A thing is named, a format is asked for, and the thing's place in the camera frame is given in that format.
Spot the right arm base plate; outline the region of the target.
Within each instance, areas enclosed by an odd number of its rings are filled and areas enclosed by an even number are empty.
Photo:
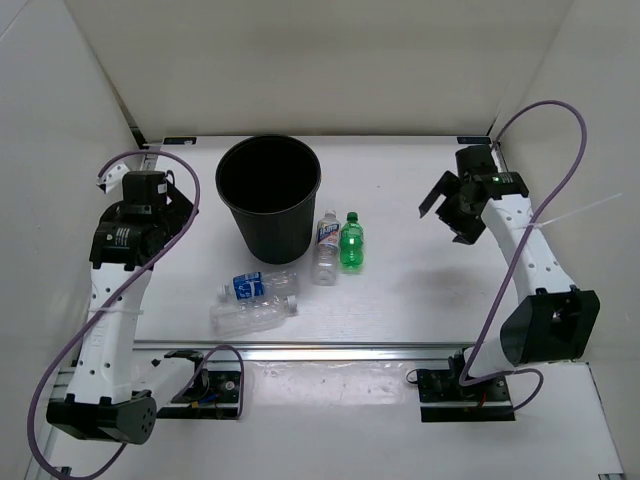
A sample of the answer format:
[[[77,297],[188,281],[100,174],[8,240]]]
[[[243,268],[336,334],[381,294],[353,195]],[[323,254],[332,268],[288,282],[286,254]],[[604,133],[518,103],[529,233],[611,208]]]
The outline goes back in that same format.
[[[515,420],[514,406],[504,376],[462,386],[462,359],[449,357],[438,369],[414,369],[406,380],[418,389],[422,423],[481,423]]]

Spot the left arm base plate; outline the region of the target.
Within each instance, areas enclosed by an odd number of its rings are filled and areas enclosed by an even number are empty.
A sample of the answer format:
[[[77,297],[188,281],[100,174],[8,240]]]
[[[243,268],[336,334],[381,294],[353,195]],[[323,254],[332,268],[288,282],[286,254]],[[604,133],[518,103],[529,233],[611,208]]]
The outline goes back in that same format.
[[[244,409],[245,364],[231,345],[218,345],[208,353],[172,350],[164,359],[188,360],[190,373],[198,373],[186,390],[158,410],[158,419],[239,420]]]

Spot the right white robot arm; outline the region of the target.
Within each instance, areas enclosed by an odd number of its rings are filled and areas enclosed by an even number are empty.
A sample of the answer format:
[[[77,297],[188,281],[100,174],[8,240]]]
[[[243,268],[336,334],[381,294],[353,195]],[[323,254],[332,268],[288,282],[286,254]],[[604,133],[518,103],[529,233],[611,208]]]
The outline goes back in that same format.
[[[583,356],[600,310],[592,290],[579,288],[534,226],[529,192],[519,174],[457,176],[445,172],[421,203],[435,208],[455,234],[455,242],[474,244],[484,231],[498,243],[508,265],[499,290],[516,288],[518,306],[496,336],[481,331],[463,353],[464,364],[449,375],[460,399],[480,393],[486,380],[523,365],[576,360]]]

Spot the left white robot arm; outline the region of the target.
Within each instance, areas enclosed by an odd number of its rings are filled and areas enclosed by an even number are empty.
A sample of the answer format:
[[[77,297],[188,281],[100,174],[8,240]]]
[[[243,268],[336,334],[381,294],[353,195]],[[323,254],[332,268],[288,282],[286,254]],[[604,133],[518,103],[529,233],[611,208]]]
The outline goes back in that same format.
[[[158,412],[180,392],[206,395],[210,377],[195,354],[172,352],[145,375],[131,375],[133,346],[151,274],[143,265],[186,224],[191,202],[162,172],[129,172],[123,199],[101,216],[90,252],[91,313],[98,322],[83,336],[65,396],[49,402],[47,421],[80,440],[142,445]]]

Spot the clear unlabelled plastic bottle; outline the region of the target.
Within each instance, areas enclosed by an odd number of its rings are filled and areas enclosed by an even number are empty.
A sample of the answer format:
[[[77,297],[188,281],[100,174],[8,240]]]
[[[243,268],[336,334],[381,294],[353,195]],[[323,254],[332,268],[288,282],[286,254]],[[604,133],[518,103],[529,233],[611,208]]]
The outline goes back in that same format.
[[[267,331],[281,326],[297,313],[295,295],[273,297],[233,305],[215,305],[209,309],[214,333],[221,338]]]

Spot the clear bottle blue label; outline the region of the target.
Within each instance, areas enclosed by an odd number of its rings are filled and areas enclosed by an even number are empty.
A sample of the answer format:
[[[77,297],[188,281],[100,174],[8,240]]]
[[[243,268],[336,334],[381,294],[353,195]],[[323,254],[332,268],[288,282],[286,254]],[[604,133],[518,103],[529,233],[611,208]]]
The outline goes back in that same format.
[[[221,286],[221,302],[261,301],[271,297],[286,297],[299,293],[298,279],[291,271],[255,271],[233,277]]]

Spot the green plastic bottle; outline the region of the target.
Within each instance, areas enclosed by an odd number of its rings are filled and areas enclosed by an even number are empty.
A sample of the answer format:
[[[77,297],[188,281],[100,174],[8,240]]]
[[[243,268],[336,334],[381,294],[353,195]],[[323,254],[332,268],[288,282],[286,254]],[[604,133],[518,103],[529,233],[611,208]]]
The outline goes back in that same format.
[[[339,259],[344,270],[360,272],[364,263],[364,229],[356,212],[348,212],[340,231]]]

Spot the clear bottle orange-blue label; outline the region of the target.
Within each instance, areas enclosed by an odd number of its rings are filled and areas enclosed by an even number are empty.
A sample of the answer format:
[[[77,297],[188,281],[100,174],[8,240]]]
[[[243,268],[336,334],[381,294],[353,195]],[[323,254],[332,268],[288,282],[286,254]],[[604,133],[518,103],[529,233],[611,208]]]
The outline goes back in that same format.
[[[334,285],[338,275],[340,222],[327,210],[316,227],[312,280],[319,286]]]

